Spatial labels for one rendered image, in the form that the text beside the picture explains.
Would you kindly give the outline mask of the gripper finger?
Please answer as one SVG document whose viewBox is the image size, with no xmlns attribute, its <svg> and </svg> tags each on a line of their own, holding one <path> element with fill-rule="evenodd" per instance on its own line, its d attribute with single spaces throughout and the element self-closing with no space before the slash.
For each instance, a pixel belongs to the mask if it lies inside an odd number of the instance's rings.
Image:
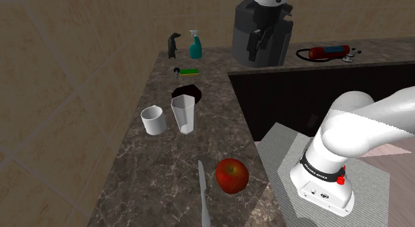
<svg viewBox="0 0 415 227">
<path fill-rule="evenodd" d="M 267 30 L 264 30 L 263 36 L 261 38 L 261 44 L 260 44 L 261 50 L 266 50 L 268 41 L 271 36 L 272 36 L 272 28 L 268 28 Z"/>
<path fill-rule="evenodd" d="M 261 40 L 261 31 L 255 30 L 250 32 L 247 43 L 247 51 L 249 52 L 249 60 L 255 61 L 257 54 L 257 45 Z"/>
</svg>

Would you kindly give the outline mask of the dark grey kitchen appliance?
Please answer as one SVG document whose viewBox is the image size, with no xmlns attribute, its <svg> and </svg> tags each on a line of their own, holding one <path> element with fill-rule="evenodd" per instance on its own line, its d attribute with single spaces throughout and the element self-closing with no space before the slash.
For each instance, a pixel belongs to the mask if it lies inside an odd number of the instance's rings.
<svg viewBox="0 0 415 227">
<path fill-rule="evenodd" d="M 247 43 L 250 32 L 258 30 L 254 21 L 254 11 L 258 5 L 254 0 L 243 0 L 236 6 L 231 53 L 235 60 L 248 67 L 281 66 L 284 63 L 293 30 L 293 22 L 286 20 L 285 16 L 290 16 L 293 6 L 287 3 L 280 6 L 278 22 L 269 27 L 272 28 L 272 36 L 266 50 L 261 50 L 261 41 L 258 42 L 256 59 L 250 61 Z"/>
</svg>

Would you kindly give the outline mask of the teal spray bottle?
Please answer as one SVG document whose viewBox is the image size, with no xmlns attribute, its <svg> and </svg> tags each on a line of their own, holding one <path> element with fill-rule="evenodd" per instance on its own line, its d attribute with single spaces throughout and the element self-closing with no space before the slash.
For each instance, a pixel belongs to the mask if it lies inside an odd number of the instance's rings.
<svg viewBox="0 0 415 227">
<path fill-rule="evenodd" d="M 190 30 L 191 36 L 194 38 L 194 42 L 190 46 L 190 57 L 192 59 L 202 58 L 202 44 L 198 37 L 197 30 Z"/>
</svg>

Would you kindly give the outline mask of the red fire extinguisher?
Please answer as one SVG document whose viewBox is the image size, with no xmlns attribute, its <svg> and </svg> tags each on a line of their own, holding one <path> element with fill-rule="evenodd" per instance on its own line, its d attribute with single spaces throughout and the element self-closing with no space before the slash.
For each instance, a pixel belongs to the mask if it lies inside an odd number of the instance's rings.
<svg viewBox="0 0 415 227">
<path fill-rule="evenodd" d="M 350 48 L 348 45 L 339 45 L 299 49 L 296 51 L 296 56 L 304 61 L 314 63 L 324 63 L 335 59 L 341 59 L 344 62 L 352 63 L 352 58 L 360 53 L 362 53 L 362 51 L 357 50 L 356 48 Z"/>
</svg>

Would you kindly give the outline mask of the black bowl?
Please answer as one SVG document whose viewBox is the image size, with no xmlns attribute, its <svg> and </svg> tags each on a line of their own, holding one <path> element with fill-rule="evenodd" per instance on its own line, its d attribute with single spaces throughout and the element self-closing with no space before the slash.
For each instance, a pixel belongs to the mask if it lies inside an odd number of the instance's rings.
<svg viewBox="0 0 415 227">
<path fill-rule="evenodd" d="M 202 98 L 202 92 L 197 88 L 197 86 L 193 84 L 178 87 L 171 93 L 172 98 L 178 97 L 180 95 L 189 95 L 194 97 L 196 104 L 198 104 Z"/>
</svg>

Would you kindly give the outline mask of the black animal figure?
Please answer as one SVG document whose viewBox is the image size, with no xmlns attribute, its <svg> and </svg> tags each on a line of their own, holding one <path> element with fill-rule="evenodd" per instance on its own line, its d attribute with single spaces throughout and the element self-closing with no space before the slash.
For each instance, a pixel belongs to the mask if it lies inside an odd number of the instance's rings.
<svg viewBox="0 0 415 227">
<path fill-rule="evenodd" d="M 172 33 L 168 38 L 168 58 L 176 58 L 176 41 L 175 38 L 180 37 L 181 35 L 179 33 Z"/>
</svg>

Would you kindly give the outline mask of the white hexagonal cup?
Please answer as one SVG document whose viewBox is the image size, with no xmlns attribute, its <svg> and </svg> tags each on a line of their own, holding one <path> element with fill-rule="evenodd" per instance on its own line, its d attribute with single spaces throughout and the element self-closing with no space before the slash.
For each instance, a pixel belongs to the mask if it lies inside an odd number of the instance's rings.
<svg viewBox="0 0 415 227">
<path fill-rule="evenodd" d="M 193 96 L 180 95 L 172 99 L 171 108 L 182 134 L 189 134 L 194 130 L 194 107 Z"/>
</svg>

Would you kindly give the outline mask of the white mug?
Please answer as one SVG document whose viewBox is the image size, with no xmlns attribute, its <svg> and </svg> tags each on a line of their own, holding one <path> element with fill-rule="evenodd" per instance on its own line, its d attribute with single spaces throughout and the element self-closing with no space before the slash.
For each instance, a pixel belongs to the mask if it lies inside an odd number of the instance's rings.
<svg viewBox="0 0 415 227">
<path fill-rule="evenodd" d="M 149 135 L 159 135 L 167 129 L 164 112 L 156 105 L 145 108 L 140 116 Z"/>
</svg>

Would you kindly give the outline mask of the red apple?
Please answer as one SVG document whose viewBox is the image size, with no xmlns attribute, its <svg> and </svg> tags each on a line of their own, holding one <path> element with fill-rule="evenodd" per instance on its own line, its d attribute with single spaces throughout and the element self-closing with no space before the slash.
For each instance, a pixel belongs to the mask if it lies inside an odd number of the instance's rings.
<svg viewBox="0 0 415 227">
<path fill-rule="evenodd" d="M 246 188 L 249 182 L 249 171 L 239 160 L 225 158 L 217 164 L 215 178 L 225 193 L 236 194 Z"/>
</svg>

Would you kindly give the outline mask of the silver knife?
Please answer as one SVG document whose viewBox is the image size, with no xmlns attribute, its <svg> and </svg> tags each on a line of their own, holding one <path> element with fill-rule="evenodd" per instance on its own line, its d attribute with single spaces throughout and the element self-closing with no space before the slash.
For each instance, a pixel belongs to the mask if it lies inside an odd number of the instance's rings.
<svg viewBox="0 0 415 227">
<path fill-rule="evenodd" d="M 202 227 L 211 227 L 208 206 L 206 202 L 206 178 L 204 172 L 204 166 L 202 161 L 198 161 L 198 172 L 200 178 L 200 192 L 201 192 L 201 199 L 202 199 Z"/>
</svg>

